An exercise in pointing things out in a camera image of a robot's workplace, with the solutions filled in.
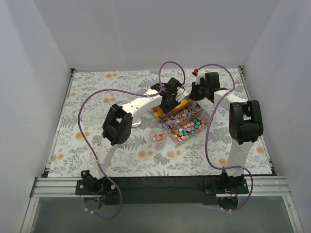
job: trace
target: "cable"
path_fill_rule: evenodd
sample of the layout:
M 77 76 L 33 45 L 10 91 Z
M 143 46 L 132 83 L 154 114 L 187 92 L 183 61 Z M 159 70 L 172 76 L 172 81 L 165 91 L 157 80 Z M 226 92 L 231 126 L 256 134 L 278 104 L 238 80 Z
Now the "cable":
M 96 214 L 96 215 L 98 215 L 98 216 L 100 216 L 100 217 L 102 217 L 102 218 L 104 218 L 104 219 L 111 220 L 111 219 L 114 219 L 114 218 L 119 214 L 119 212 L 120 212 L 120 210 L 121 210 L 121 208 L 122 208 L 122 201 L 123 201 L 123 198 L 122 198 L 121 190 L 120 190 L 120 188 L 118 187 L 118 185 L 117 185 L 112 179 L 110 179 L 110 177 L 107 176 L 107 174 L 106 174 L 105 171 L 103 170 L 101 164 L 99 163 L 99 160 L 98 160 L 98 157 L 97 157 L 97 154 L 96 154 L 94 148 L 92 147 L 92 145 L 90 144 L 90 142 L 87 140 L 87 138 L 86 138 L 86 136 L 85 136 L 85 134 L 84 134 L 84 132 L 83 132 L 83 130 L 82 130 L 82 127 L 81 127 L 81 121 L 82 121 L 82 119 L 81 119 L 81 114 L 82 114 L 83 108 L 84 108 L 85 104 L 86 104 L 93 96 L 95 96 L 95 95 L 98 94 L 98 93 L 104 92 L 104 91 L 117 91 L 117 92 L 122 92 L 122 93 L 125 93 L 125 94 L 130 94 L 130 95 L 140 96 L 140 97 L 153 97 L 153 96 L 157 96 L 157 95 L 162 91 L 161 70 L 162 70 L 162 68 L 164 67 L 164 65 L 167 64 L 167 63 L 173 63 L 173 64 L 179 66 L 179 68 L 182 70 L 183 75 L 184 75 L 184 82 L 182 83 L 182 85 L 184 85 L 185 82 L 186 82 L 186 74 L 185 74 L 184 69 L 183 69 L 183 68 L 180 66 L 180 64 L 178 64 L 177 62 L 168 61 L 168 62 L 163 63 L 163 64 L 161 65 L 160 69 L 159 69 L 158 79 L 159 79 L 159 84 L 160 84 L 160 90 L 159 90 L 159 92 L 157 92 L 156 94 L 152 94 L 152 95 L 142 95 L 142 94 L 133 93 L 133 92 L 130 92 L 130 91 L 118 90 L 118 89 L 114 89 L 114 88 L 102 89 L 102 90 L 99 90 L 99 91 L 94 92 L 94 93 L 91 94 L 89 97 L 87 97 L 86 100 L 83 102 L 83 104 L 82 104 L 80 110 L 79 110 L 79 114 L 78 114 L 78 126 L 79 126 L 79 130 L 80 130 L 80 132 L 81 132 L 81 135 L 82 135 L 82 137 L 84 138 L 84 140 L 85 140 L 85 142 L 87 143 L 87 145 L 89 146 L 89 148 L 91 149 L 92 153 L 94 154 L 95 160 L 96 160 L 96 162 L 97 162 L 97 165 L 98 165 L 100 171 L 102 172 L 102 174 L 103 174 L 111 183 L 113 183 L 113 184 L 116 186 L 116 189 L 117 189 L 117 191 L 118 191 L 118 193 L 119 193 L 119 196 L 120 196 L 120 205 L 119 205 L 119 208 L 118 208 L 117 212 L 116 212 L 113 216 L 111 216 L 111 217 L 106 217 L 106 216 L 104 216 L 104 215 L 102 215 L 102 214 L 100 214 L 100 213 L 98 213 L 98 212 L 96 212 L 96 211 L 93 211 L 93 210 L 91 210 L 91 209 L 89 209 L 89 208 L 86 208 L 86 210 L 88 210 L 88 211 L 90 211 L 91 213 Z
M 248 194 L 248 196 L 247 196 L 245 202 L 243 202 L 243 204 L 242 204 L 241 206 L 239 206 L 238 208 L 236 208 L 236 209 L 233 209 L 233 210 L 226 210 L 226 209 L 225 209 L 226 211 L 230 211 L 230 212 L 231 212 L 231 211 L 237 211 L 237 210 L 241 209 L 243 206 L 245 206 L 245 204 L 248 202 L 248 200 L 249 200 L 249 198 L 250 198 L 250 196 L 251 196 L 251 194 L 252 194 L 252 192 L 253 192 L 253 188 L 254 188 L 253 176 L 252 176 L 251 172 L 250 172 L 247 168 L 242 167 L 242 166 L 228 166 L 228 167 L 217 167 L 217 166 L 214 166 L 214 165 L 212 164 L 212 162 L 210 161 L 209 157 L 208 157 L 208 150 L 207 150 L 209 130 L 210 130 L 210 126 L 211 126 L 211 123 L 212 123 L 212 121 L 213 121 L 213 118 L 214 118 L 214 116 L 215 116 L 215 113 L 216 113 L 216 111 L 217 111 L 217 108 L 219 107 L 219 105 L 220 105 L 220 103 L 223 101 L 223 99 L 224 99 L 227 95 L 229 95 L 231 92 L 234 91 L 234 89 L 235 89 L 235 83 L 234 83 L 234 79 L 233 79 L 232 74 L 231 74 L 230 71 L 229 71 L 227 68 L 225 68 L 224 66 L 221 66 L 221 65 L 218 65 L 218 64 L 207 64 L 207 65 L 204 65 L 204 66 L 198 68 L 198 70 L 201 70 L 201 69 L 203 69 L 203 68 L 205 68 L 205 67 L 208 67 L 208 66 L 217 66 L 217 67 L 223 68 L 223 69 L 229 74 L 229 76 L 230 76 L 230 78 L 231 78 L 231 80 L 232 80 L 232 84 L 233 84 L 233 88 L 232 88 L 229 92 L 225 93 L 225 94 L 220 98 L 220 100 L 218 101 L 218 103 L 216 104 L 216 106 L 215 106 L 215 108 L 214 108 L 214 110 L 213 110 L 212 116 L 210 117 L 210 121 L 209 121 L 209 124 L 208 124 L 208 126 L 207 126 L 206 138 L 205 138 L 205 156 L 206 156 L 206 159 L 207 159 L 209 165 L 210 165 L 212 168 L 216 169 L 216 170 L 226 170 L 226 169 L 231 169 L 231 168 L 241 168 L 241 169 L 243 169 L 243 170 L 245 170 L 245 171 L 248 172 L 248 174 L 249 174 L 249 176 L 250 176 L 250 178 L 251 178 L 251 183 L 252 183 L 252 184 L 251 184 L 251 190 L 249 191 L 249 194 Z

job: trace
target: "leaf pattern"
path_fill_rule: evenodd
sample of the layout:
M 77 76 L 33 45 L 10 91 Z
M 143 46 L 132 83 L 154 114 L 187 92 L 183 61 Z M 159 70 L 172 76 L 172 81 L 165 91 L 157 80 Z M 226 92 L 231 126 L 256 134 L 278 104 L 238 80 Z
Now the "leaf pattern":
M 222 87 L 232 88 L 229 75 L 220 69 L 208 69 L 218 72 Z M 234 94 L 246 99 L 246 92 L 238 69 L 229 69 L 236 89 Z M 184 87 L 190 91 L 194 77 L 192 70 L 185 70 Z M 182 81 L 180 70 L 163 70 L 162 82 L 171 77 Z M 93 92 L 104 88 L 116 88 L 137 93 L 145 93 L 150 86 L 158 82 L 157 70 L 116 71 L 116 72 L 76 72 L 73 77 L 69 96 L 61 118 L 61 127 L 51 158 L 49 177 L 80 177 L 81 170 L 96 165 L 94 155 L 82 138 L 77 124 L 81 104 Z M 102 141 L 102 126 L 109 108 L 114 103 L 126 104 L 137 98 L 128 94 L 106 91 L 95 95 L 85 105 L 82 114 L 82 127 L 87 139 L 97 152 Z M 215 104 L 207 100 L 199 104 L 211 115 Z M 168 138 L 162 150 L 155 150 L 149 132 L 153 127 L 161 127 L 150 112 L 140 116 L 142 124 L 133 128 L 129 139 L 116 150 L 107 174 L 110 176 L 180 176 L 215 175 L 220 171 L 213 169 L 205 157 L 206 129 L 186 143 L 176 147 Z M 220 159 L 227 159 L 231 147 L 228 131 L 229 113 L 222 107 L 218 109 L 211 125 L 208 153 L 213 164 L 219 166 Z M 249 152 L 246 166 L 253 174 L 271 174 L 271 168 L 261 139 L 254 143 Z

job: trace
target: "yellow object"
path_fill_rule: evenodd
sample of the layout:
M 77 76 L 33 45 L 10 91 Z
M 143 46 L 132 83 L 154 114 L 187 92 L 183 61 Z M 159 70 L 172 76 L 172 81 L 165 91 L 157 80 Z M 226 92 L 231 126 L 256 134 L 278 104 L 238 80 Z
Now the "yellow object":
M 183 99 L 183 100 L 180 102 L 180 104 L 177 105 L 172 111 L 175 111 L 175 110 L 177 110 L 178 108 L 181 108 L 182 106 L 186 105 L 187 103 L 188 103 L 188 100 Z M 155 116 L 155 117 L 160 117 L 160 116 L 162 116 L 163 114 L 164 114 L 164 112 L 163 112 L 162 110 L 159 110 L 159 111 L 157 111 L 157 112 L 154 114 L 154 116 Z

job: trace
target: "white wall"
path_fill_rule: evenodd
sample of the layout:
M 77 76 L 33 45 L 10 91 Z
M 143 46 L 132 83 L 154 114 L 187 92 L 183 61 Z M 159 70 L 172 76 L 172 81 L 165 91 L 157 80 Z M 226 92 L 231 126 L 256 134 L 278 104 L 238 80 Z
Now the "white wall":
M 267 147 L 311 232 L 311 1 L 280 0 L 245 65 L 260 101 Z
M 70 70 L 32 0 L 0 1 L 0 232 L 20 231 Z
M 34 0 L 70 68 L 244 65 L 278 0 Z

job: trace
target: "orange object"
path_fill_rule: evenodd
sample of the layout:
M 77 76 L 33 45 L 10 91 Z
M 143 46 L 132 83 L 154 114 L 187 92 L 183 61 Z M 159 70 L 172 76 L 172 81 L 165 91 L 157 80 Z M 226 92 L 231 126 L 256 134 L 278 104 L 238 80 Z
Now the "orange object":
M 188 103 L 188 100 L 183 99 L 183 100 L 180 102 L 179 105 L 177 105 L 176 107 L 173 108 L 172 111 L 175 111 L 175 110 L 177 110 L 178 108 L 181 108 L 182 106 L 184 106 L 184 105 L 187 104 L 187 103 Z M 160 117 L 160 116 L 162 116 L 163 114 L 164 114 L 164 112 L 163 112 L 162 110 L 159 110 L 159 111 L 155 112 L 154 116 L 155 116 L 155 117 Z

